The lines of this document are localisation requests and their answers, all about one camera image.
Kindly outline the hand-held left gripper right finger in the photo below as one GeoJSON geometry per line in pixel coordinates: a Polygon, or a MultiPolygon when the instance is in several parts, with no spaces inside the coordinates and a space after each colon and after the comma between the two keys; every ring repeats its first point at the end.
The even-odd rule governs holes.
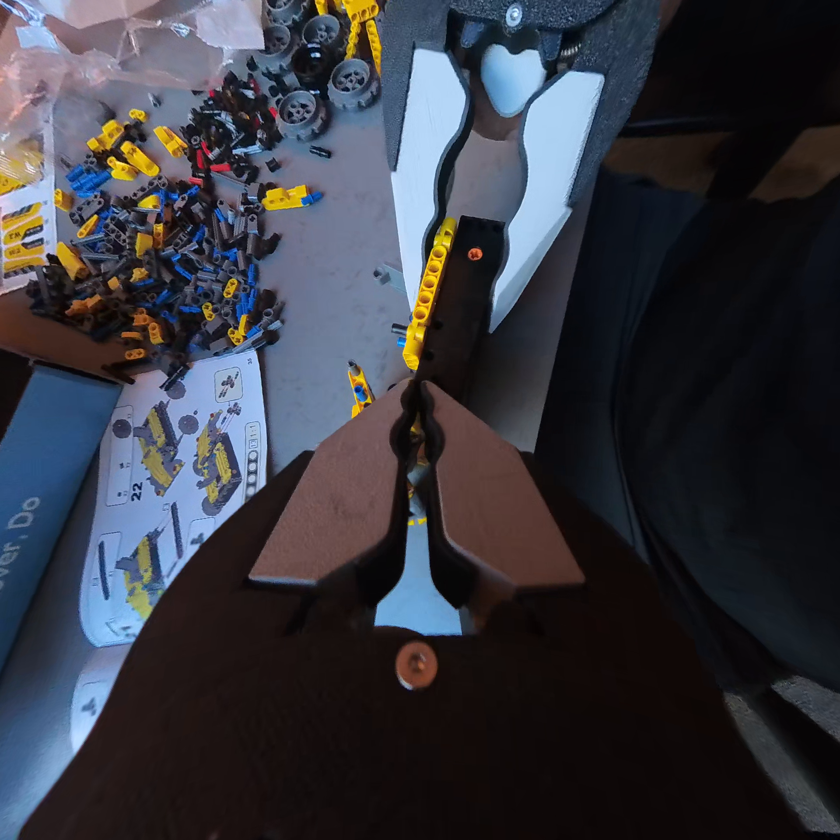
{"type": "Polygon", "coordinates": [[[432,578],[454,607],[582,587],[577,563],[518,449],[438,385],[420,384],[429,451],[432,578]]]}

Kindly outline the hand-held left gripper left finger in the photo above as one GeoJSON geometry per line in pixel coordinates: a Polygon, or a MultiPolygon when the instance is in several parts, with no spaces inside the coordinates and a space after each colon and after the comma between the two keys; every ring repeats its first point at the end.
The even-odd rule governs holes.
{"type": "Polygon", "coordinates": [[[403,380],[312,452],[248,574],[257,585],[335,592],[375,607],[405,563],[411,382],[403,380]]]}

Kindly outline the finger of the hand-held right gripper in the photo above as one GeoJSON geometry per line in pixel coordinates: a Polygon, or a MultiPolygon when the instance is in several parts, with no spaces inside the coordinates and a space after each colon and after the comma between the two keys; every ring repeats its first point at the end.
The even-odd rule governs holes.
{"type": "Polygon", "coordinates": [[[604,83],[602,73],[568,70],[535,93],[523,111],[523,193],[506,228],[506,258],[493,286],[490,332],[518,302],[571,215],[572,189],[604,83]]]}
{"type": "Polygon", "coordinates": [[[446,216],[448,184],[471,123],[468,83],[448,52],[415,49],[392,173],[405,289],[417,291],[446,216]]]}

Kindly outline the yellow black toy vehicle model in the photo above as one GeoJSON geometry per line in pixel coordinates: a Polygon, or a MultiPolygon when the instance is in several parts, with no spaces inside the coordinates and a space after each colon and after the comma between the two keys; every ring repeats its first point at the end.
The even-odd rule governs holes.
{"type": "Polygon", "coordinates": [[[421,279],[413,323],[421,339],[407,339],[418,362],[410,380],[382,399],[339,445],[349,456],[352,502],[360,512],[342,525],[348,537],[365,538],[367,553],[396,551],[406,540],[408,470],[414,444],[425,437],[432,470],[433,517],[446,538],[478,529],[478,511],[501,509],[509,491],[501,482],[515,475],[519,452],[462,404],[480,339],[489,321],[491,286],[501,265],[502,225],[487,219],[446,219],[421,279]]]}

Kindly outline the person's right forearm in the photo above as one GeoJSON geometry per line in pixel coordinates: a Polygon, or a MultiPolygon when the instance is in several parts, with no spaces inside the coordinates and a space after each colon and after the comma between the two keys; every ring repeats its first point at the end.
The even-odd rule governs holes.
{"type": "Polygon", "coordinates": [[[788,117],[838,106],[838,1],[662,2],[646,118],[788,117]]]}

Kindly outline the person's right hand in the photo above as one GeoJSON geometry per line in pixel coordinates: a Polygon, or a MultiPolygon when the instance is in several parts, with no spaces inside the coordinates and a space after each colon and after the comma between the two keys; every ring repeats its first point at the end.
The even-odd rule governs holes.
{"type": "Polygon", "coordinates": [[[499,142],[516,136],[522,120],[521,112],[511,117],[500,115],[483,87],[471,88],[470,99],[473,113],[472,131],[487,140],[499,142]]]}

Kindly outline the heap of yellow toy beams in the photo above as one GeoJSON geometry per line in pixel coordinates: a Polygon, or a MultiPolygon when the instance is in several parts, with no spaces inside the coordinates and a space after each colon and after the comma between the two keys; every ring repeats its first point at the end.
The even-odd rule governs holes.
{"type": "Polygon", "coordinates": [[[384,6],[377,1],[315,1],[318,17],[335,13],[337,19],[346,18],[349,30],[343,33],[339,20],[339,33],[327,35],[327,50],[332,56],[343,59],[370,58],[375,72],[382,73],[382,42],[376,20],[384,6]]]}

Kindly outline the group of grey toy wheels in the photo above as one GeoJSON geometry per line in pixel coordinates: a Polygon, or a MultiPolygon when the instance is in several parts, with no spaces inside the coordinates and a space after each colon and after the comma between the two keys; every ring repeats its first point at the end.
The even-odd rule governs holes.
{"type": "Polygon", "coordinates": [[[263,3],[267,26],[264,48],[250,59],[268,80],[267,96],[278,110],[279,129],[285,139],[309,142],[327,128],[331,111],[362,111],[378,99],[381,78],[370,58],[337,58],[328,84],[321,88],[301,87],[291,71],[291,58],[299,45],[310,41],[326,44],[327,35],[349,30],[345,17],[335,13],[319,17],[310,1],[268,1],[263,3]]]}

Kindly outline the black toy wheel rim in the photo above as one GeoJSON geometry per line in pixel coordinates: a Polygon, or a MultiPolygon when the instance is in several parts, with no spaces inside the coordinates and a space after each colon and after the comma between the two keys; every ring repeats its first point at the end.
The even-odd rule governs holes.
{"type": "Polygon", "coordinates": [[[319,41],[310,41],[296,49],[290,68],[301,87],[323,88],[336,64],[337,57],[332,48],[319,41]]]}

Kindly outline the building instruction booklet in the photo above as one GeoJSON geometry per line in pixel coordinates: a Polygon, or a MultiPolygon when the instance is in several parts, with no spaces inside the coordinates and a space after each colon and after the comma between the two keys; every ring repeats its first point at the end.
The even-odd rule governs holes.
{"type": "Polygon", "coordinates": [[[255,351],[195,362],[164,388],[158,371],[123,387],[98,452],[80,579],[80,627],[95,651],[70,705],[80,749],[165,590],[266,483],[266,413],[255,351]]]}

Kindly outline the pile of black red pins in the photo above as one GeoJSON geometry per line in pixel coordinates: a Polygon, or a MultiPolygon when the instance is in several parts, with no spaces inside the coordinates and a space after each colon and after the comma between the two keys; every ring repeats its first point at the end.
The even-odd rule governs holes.
{"type": "Polygon", "coordinates": [[[206,91],[181,127],[190,162],[190,183],[208,183],[221,175],[257,183],[261,159],[282,141],[279,114],[249,66],[244,77],[229,71],[221,84],[206,91]]]}

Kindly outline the pile of mixed small pieces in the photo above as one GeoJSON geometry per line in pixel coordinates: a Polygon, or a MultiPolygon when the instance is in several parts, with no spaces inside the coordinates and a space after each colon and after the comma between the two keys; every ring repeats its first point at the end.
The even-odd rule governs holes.
{"type": "Polygon", "coordinates": [[[141,145],[147,119],[133,111],[89,139],[67,172],[83,199],[69,212],[77,235],[56,245],[25,294],[34,315],[120,343],[109,376],[131,384],[129,368],[154,364],[167,389],[195,361],[274,345],[285,303],[259,278],[280,240],[261,231],[264,186],[221,175],[190,183],[181,128],[157,125],[165,151],[190,168],[185,179],[165,175],[141,145]]]}

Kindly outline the blue cardboard box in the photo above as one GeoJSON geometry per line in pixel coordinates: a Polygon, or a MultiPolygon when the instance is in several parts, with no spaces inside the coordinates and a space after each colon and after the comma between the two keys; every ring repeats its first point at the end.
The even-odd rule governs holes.
{"type": "Polygon", "coordinates": [[[1,352],[1,667],[122,386],[1,352]]]}

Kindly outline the clear crumpled plastic bag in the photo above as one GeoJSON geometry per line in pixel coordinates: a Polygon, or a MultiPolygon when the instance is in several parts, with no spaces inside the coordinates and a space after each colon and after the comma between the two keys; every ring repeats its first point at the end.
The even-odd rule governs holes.
{"type": "Polygon", "coordinates": [[[205,89],[263,49],[260,1],[2,2],[2,144],[37,131],[63,95],[111,83],[205,89]]]}

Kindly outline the yellow black sticker sheet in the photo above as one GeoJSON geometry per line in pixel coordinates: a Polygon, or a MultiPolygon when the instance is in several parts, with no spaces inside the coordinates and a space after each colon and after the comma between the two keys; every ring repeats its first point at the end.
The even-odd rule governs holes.
{"type": "Polygon", "coordinates": [[[57,245],[54,131],[49,115],[1,155],[1,293],[22,289],[57,245]]]}

